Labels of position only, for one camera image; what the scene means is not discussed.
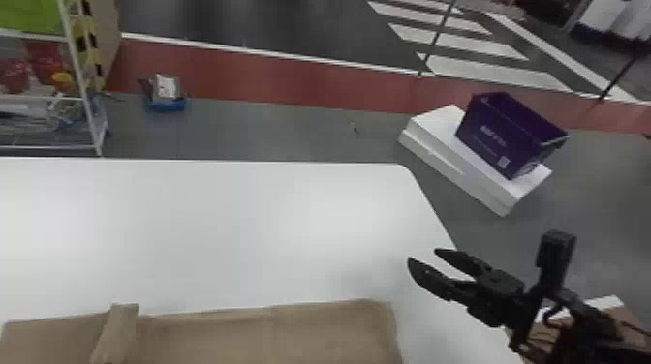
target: metal shelf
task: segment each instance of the metal shelf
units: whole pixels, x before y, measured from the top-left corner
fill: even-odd
[[[56,1],[61,19],[63,36],[36,34],[0,28],[0,37],[33,39],[60,42],[67,45],[73,63],[73,74],[78,87],[78,93],[66,95],[56,92],[53,86],[43,86],[30,79],[30,88],[21,94],[0,94],[0,102],[18,104],[46,104],[46,114],[36,113],[32,116],[39,118],[5,119],[4,129],[0,128],[0,150],[8,149],[92,149],[96,155],[102,156],[104,138],[109,129],[107,113],[100,96],[92,92],[93,79],[96,77],[90,52],[84,59],[79,59],[77,37],[74,36],[75,23],[81,20],[81,0]],[[90,49],[88,29],[84,30],[83,41]],[[58,112],[58,103],[79,102],[82,106],[83,119],[62,128],[59,120],[62,114]]]
[[[0,93],[0,102],[2,102],[3,100],[6,101],[34,101],[34,100],[81,101],[83,100],[83,98],[79,96],[66,96],[63,93],[57,92],[54,86],[43,85],[37,79],[30,76],[29,88],[27,89],[27,91],[20,94]]]
[[[57,36],[53,34],[28,33],[28,32],[21,32],[19,30],[5,29],[5,28],[0,28],[0,37],[34,39],[39,41],[51,41],[51,42],[60,42],[60,43],[68,42],[68,40],[64,36]]]

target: crosswalk marking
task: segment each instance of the crosswalk marking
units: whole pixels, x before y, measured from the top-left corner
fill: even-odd
[[[389,26],[405,41],[431,44],[436,32],[425,29],[417,29],[410,26],[399,24],[389,24]],[[510,45],[504,45],[497,42],[484,41],[468,37],[456,36],[453,34],[442,33],[437,41],[437,46],[446,46],[449,48],[473,51],[501,57],[509,57],[528,61],[529,59],[522,53],[515,50]]]
[[[376,3],[374,1],[369,1],[368,4],[379,14],[402,17],[409,20],[420,21],[429,24],[439,24],[443,20],[441,15],[417,12],[410,9],[404,9],[399,7],[394,7],[392,5]],[[486,28],[479,25],[478,23],[466,19],[459,19],[456,17],[450,17],[446,26],[450,28],[456,28],[461,30],[469,30],[472,32],[491,34]]]
[[[424,58],[424,54],[422,53],[419,53],[418,56]],[[523,87],[572,92],[572,89],[568,86],[545,72],[490,65],[482,62],[466,61],[438,55],[429,57],[427,67],[436,75],[440,76],[469,78]]]
[[[420,5],[424,8],[440,10],[442,12],[448,9],[448,4],[444,2],[433,1],[433,0],[393,0],[393,1],[398,3]],[[461,12],[457,8],[452,8],[452,13],[457,15],[463,15],[463,12]]]

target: yellow object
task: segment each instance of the yellow object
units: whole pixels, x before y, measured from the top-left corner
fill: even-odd
[[[77,43],[79,63],[86,76],[92,76],[95,90],[104,88],[106,83],[100,50],[97,48],[97,32],[90,3],[81,0],[82,12],[73,23],[73,35]]]
[[[75,78],[67,72],[57,72],[52,75],[54,88],[59,92],[71,93],[75,91]]]
[[[52,80],[58,83],[73,83],[73,76],[67,72],[57,72],[52,75]]]

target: purple storage bin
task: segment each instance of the purple storage bin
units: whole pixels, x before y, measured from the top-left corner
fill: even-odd
[[[563,146],[568,134],[511,95],[496,92],[473,96],[456,137],[514,179]]]

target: white styrofoam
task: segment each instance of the white styrofoam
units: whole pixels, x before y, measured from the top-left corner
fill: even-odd
[[[447,179],[452,181],[461,190],[465,191],[468,195],[483,203],[488,209],[501,217],[505,217],[511,212],[513,206],[505,206],[495,197],[491,196],[485,189],[474,183],[471,178],[459,168],[455,167],[445,157],[438,154],[436,151],[427,148],[424,143],[416,136],[413,136],[408,130],[405,130],[400,135],[400,143],[412,153],[419,156],[427,164],[439,173],[446,176]]]
[[[539,165],[529,174],[505,178],[454,135],[464,114],[454,105],[442,107],[413,117],[407,129],[506,206],[515,205],[551,174],[549,168]]]

